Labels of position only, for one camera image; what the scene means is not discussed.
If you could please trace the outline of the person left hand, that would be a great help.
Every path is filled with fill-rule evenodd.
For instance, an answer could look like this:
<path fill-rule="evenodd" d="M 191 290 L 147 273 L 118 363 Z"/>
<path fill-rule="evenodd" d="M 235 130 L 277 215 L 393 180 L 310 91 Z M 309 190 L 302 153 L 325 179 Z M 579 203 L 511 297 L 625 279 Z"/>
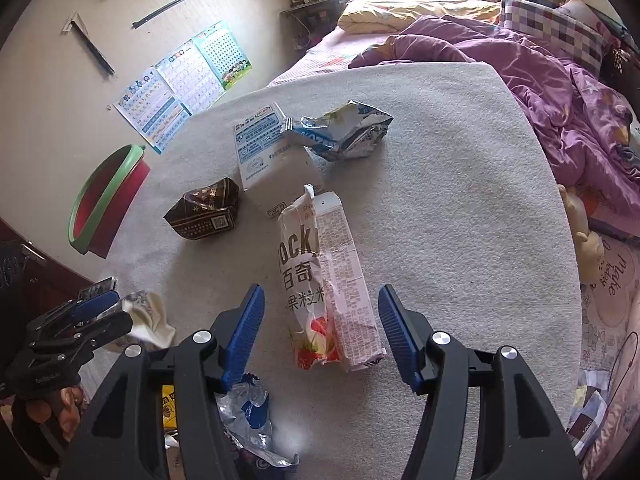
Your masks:
<path fill-rule="evenodd" d="M 70 442 L 80 424 L 84 403 L 84 390 L 79 386 L 71 386 L 47 393 L 43 399 L 28 401 L 26 412 L 38 424 L 44 424 L 54 417 L 62 430 L 63 438 Z"/>

